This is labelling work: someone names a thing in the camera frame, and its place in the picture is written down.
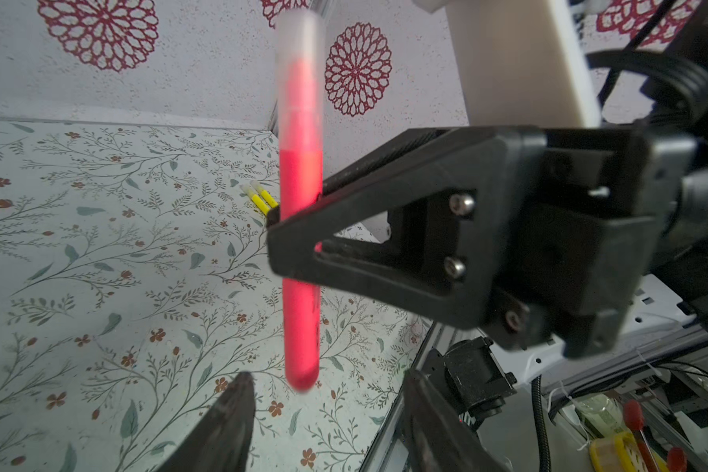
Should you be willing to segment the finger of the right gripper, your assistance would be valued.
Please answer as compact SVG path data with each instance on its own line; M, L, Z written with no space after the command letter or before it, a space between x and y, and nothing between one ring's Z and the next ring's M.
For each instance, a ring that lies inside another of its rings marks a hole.
M407 130L326 179L296 216L313 244L296 273L272 222L269 265L462 330L485 326L545 147L536 127Z

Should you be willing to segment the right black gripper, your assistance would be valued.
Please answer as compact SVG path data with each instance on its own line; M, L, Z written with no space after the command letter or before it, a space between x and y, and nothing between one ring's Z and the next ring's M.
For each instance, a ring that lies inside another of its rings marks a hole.
M677 130L551 130L484 332L507 350L558 336L614 347L643 277L708 238L708 143Z

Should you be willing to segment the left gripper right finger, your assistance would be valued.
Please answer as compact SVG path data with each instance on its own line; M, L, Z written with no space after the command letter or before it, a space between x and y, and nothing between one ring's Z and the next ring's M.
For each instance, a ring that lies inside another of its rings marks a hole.
M428 377L410 369L403 382L402 426L413 471L503 472L477 436L459 421L457 413Z

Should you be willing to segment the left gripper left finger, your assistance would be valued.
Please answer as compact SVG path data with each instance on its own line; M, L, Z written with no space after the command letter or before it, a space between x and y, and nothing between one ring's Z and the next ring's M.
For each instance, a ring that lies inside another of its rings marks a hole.
M159 472L246 471L255 413L254 379L241 372Z

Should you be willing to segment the yellow highlighter pen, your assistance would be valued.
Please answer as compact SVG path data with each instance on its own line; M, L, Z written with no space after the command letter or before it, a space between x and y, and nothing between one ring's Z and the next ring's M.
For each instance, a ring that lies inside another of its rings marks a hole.
M250 199L250 201L255 205L255 207L266 216L271 209L266 201L251 187L243 185L241 187L242 192Z
M265 200L270 208L276 208L278 206L277 200L267 192L267 190L259 183L254 184L256 192Z

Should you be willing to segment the pink highlighter pen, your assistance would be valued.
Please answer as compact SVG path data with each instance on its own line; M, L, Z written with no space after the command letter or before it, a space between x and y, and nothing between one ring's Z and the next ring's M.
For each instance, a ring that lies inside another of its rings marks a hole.
M310 260L313 244L295 218L314 204L322 192L323 150L280 148L281 249L296 264ZM308 391L320 372L320 288L294 278L282 283L285 374L297 391Z

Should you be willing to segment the clear pen cap pink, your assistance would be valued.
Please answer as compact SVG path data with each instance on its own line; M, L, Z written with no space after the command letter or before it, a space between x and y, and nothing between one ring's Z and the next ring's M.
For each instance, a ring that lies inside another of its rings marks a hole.
M281 149L321 151L324 127L323 18L292 9L277 21L277 128Z

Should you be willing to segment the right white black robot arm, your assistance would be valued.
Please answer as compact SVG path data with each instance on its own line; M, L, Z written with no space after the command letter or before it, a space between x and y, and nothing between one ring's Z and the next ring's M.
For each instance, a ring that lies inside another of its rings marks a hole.
M267 253L297 391L320 372L322 287L579 360L618 344L645 273L708 239L694 130L411 129L324 177L320 132L295 125L279 176Z

